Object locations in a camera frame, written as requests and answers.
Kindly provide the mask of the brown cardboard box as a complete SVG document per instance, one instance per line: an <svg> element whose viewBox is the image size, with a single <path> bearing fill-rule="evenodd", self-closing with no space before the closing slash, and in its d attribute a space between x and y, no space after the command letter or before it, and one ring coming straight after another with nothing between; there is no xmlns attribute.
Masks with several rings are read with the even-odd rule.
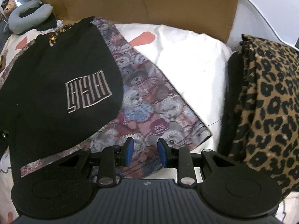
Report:
<svg viewBox="0 0 299 224"><path fill-rule="evenodd" d="M41 0L58 19L103 17L115 23L164 24L226 42L238 0Z"/></svg>

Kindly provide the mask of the cream bear print quilt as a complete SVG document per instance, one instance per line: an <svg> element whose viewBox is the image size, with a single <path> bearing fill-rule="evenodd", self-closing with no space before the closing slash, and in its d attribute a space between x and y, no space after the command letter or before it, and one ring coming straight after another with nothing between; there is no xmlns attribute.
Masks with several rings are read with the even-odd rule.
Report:
<svg viewBox="0 0 299 224"><path fill-rule="evenodd" d="M153 108L174 115L180 128L170 125L169 117L152 117L142 104L136 111L126 108L118 126L96 133L78 145L100 151L125 136L136 136L133 163L123 172L125 177L163 178L174 176L172 170L162 170L155 156L154 139L164 137L178 146L188 142L195 151L217 148L224 110L226 65L232 50L223 42L206 34L177 29L166 25L104 24L101 31L110 33L112 49L123 38L124 55L114 53L121 68L130 73L135 66L150 61L154 69L139 89L131 90L133 100L144 100Z"/></svg>

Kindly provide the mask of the small plush bear toy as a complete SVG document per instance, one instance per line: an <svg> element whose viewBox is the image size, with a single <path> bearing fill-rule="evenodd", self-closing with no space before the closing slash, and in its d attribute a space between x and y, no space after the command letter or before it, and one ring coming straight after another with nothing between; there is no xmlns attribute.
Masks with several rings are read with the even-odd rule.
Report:
<svg viewBox="0 0 299 224"><path fill-rule="evenodd" d="M14 0L4 0L1 4L4 15L8 18L11 13L17 8L17 4Z"/></svg>

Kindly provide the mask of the black bear pattern garment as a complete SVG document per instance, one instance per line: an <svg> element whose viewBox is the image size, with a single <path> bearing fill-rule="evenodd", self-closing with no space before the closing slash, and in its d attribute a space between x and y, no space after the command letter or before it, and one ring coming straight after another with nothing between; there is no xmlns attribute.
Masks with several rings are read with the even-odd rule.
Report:
<svg viewBox="0 0 299 224"><path fill-rule="evenodd" d="M39 35L1 78L1 150L13 180L81 148L134 140L125 178L161 169L157 141L195 149L211 133L163 72L102 18Z"/></svg>

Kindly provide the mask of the grey neck pillow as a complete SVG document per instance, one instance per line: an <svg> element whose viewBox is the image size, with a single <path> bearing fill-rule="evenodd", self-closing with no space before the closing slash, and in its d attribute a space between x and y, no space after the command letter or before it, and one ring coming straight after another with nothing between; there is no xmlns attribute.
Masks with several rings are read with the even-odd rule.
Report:
<svg viewBox="0 0 299 224"><path fill-rule="evenodd" d="M21 17L20 15L31 8L37 8L33 13ZM14 9L3 31L10 30L12 33L21 34L24 31L36 27L45 22L52 14L53 7L43 4L40 0L31 0Z"/></svg>

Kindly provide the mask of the leopard print garment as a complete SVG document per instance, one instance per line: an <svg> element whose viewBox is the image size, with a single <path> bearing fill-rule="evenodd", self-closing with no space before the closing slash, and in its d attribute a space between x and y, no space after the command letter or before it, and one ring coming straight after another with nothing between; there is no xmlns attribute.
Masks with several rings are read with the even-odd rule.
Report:
<svg viewBox="0 0 299 224"><path fill-rule="evenodd" d="M298 191L298 51L242 35L228 60L217 150L272 177L286 197Z"/></svg>

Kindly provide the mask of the black cloth under neck pillow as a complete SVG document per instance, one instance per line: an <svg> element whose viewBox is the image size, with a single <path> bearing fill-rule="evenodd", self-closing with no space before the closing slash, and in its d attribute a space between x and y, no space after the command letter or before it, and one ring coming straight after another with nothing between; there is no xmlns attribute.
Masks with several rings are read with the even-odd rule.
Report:
<svg viewBox="0 0 299 224"><path fill-rule="evenodd" d="M25 25L22 33L31 29L43 31L56 27L56 17L50 7L48 4L38 4L37 7L28 8L26 11L21 12L19 17L22 19L22 25Z"/></svg>

